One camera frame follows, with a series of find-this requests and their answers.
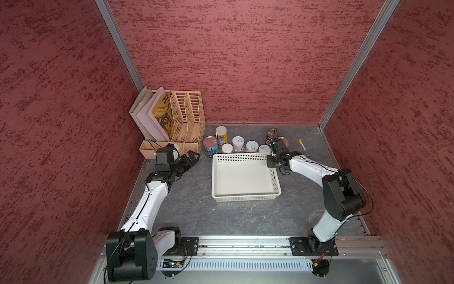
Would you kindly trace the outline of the dark red labelled can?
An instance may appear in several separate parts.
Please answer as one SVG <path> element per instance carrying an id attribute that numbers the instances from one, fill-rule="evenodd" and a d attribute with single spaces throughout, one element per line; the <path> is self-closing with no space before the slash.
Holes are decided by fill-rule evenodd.
<path id="1" fill-rule="evenodd" d="M 278 139 L 279 133 L 277 129 L 269 129 L 267 131 L 266 145 L 271 146 L 271 144 Z"/>

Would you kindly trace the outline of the white perforated plastic basket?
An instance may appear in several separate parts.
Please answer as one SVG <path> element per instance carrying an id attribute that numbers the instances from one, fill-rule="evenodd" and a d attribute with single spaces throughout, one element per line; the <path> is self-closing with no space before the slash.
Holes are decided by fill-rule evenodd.
<path id="1" fill-rule="evenodd" d="M 212 197 L 216 202 L 274 200 L 281 195 L 268 153 L 217 154 L 212 158 Z"/>

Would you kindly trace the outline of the yellow labelled tall can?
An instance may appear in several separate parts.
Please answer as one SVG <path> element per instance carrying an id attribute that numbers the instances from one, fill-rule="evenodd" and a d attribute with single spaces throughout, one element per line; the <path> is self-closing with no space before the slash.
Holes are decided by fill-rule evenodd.
<path id="1" fill-rule="evenodd" d="M 220 146 L 228 142 L 227 128 L 225 126 L 218 126 L 215 130 L 215 134 Z"/>

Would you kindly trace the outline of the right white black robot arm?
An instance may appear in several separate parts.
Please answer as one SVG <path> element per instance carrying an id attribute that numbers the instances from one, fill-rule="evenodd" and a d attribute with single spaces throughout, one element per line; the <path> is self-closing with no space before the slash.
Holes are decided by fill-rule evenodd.
<path id="1" fill-rule="evenodd" d="M 290 152 L 282 139 L 271 142 L 267 166 L 300 174 L 322 188 L 325 212 L 308 234 L 307 250 L 319 254 L 333 245 L 335 234 L 367 205 L 365 189 L 349 169 L 315 162 L 298 151 Z"/>

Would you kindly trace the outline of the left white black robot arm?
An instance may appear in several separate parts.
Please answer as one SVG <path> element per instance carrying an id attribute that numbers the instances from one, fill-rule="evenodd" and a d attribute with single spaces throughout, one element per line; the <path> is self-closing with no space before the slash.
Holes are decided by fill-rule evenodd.
<path id="1" fill-rule="evenodd" d="M 150 280 L 165 255 L 180 255 L 181 260 L 163 260 L 163 274 L 174 276 L 187 268 L 197 255 L 197 237 L 182 237 L 178 227 L 164 227 L 151 232 L 158 211 L 172 184 L 194 167 L 200 154 L 188 151 L 181 155 L 173 144 L 156 153 L 155 170 L 145 179 L 144 193 L 127 222 L 106 240 L 104 283 Z"/>

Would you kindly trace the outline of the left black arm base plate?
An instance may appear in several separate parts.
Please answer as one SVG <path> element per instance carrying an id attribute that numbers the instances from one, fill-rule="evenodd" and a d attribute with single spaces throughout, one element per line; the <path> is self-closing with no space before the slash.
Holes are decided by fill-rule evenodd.
<path id="1" fill-rule="evenodd" d="M 164 253 L 165 256 L 196 256 L 199 249 L 198 237 L 182 237 Z"/>

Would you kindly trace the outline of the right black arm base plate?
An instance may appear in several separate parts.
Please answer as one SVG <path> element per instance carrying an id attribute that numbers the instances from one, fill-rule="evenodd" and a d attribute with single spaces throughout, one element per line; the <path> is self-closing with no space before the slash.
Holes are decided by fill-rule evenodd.
<path id="1" fill-rule="evenodd" d="M 291 237 L 288 239 L 293 256 L 339 256 L 335 238 L 320 242 L 316 237 Z"/>

